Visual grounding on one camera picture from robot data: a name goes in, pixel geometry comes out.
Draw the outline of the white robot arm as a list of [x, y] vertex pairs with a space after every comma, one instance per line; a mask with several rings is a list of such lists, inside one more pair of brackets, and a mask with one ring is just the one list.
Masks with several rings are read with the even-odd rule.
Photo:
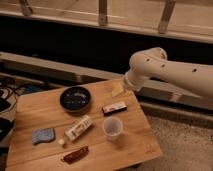
[[201, 97], [213, 100], [213, 66], [169, 61], [160, 47], [134, 53], [123, 86], [140, 91], [150, 78], [157, 78]]

